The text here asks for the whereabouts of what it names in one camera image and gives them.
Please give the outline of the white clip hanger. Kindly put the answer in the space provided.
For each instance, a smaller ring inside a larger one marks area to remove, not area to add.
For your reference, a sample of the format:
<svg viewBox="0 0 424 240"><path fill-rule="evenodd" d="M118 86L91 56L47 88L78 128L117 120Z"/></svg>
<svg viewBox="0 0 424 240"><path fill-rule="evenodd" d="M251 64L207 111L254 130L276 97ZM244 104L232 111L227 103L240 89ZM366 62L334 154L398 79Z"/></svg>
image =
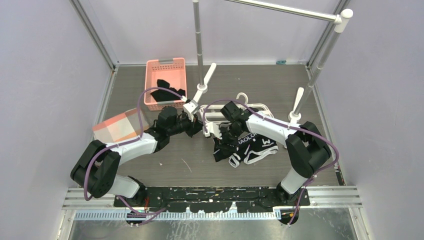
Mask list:
<svg viewBox="0 0 424 240"><path fill-rule="evenodd" d="M249 97L244 92L239 92L236 96L236 100L242 100L242 102L247 105L248 107L257 110L259 113L264 114L268 117L274 117L270 109L263 103L249 103ZM224 107L223 104L212 104L210 107L207 108L207 104L201 105L199 108L199 115L206 122L214 122L217 125L226 122L226 118L221 113L221 109Z"/></svg>

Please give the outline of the black boxer briefs white trim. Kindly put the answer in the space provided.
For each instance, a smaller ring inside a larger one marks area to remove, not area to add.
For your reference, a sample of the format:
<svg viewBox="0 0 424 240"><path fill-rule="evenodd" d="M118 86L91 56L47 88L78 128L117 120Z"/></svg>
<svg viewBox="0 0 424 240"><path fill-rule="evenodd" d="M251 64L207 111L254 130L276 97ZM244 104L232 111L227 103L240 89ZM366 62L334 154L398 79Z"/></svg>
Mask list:
<svg viewBox="0 0 424 240"><path fill-rule="evenodd" d="M215 161L228 160L233 168L237 168L241 163L252 165L279 150L275 140L256 133L248 133L234 143L225 143L216 137L213 141Z"/></svg>

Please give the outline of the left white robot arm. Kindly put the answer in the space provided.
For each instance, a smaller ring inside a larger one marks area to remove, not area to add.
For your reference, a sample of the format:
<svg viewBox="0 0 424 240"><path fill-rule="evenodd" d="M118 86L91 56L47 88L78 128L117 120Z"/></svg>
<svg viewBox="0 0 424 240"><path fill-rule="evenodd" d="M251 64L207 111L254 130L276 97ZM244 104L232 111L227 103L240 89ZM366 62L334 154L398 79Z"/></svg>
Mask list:
<svg viewBox="0 0 424 240"><path fill-rule="evenodd" d="M135 207L141 206L147 197L145 186L134 177L118 175L119 166L162 150L171 136L186 133L193 137L202 128L197 114L190 116L185 111L178 113L174 107L165 107L141 135L116 143L91 141L71 170L70 178L83 187L87 200L113 194Z"/></svg>

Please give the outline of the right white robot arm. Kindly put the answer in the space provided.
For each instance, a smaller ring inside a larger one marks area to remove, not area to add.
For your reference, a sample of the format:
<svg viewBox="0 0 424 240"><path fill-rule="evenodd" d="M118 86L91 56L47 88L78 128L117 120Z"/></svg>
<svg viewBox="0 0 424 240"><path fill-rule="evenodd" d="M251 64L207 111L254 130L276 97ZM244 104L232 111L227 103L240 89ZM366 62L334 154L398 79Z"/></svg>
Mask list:
<svg viewBox="0 0 424 240"><path fill-rule="evenodd" d="M332 156L332 151L312 122L289 125L254 110L242 109L233 101L220 110L228 126L220 127L221 139L233 143L243 133L253 133L282 144L289 156L291 169L276 187L283 205L291 205L299 189Z"/></svg>

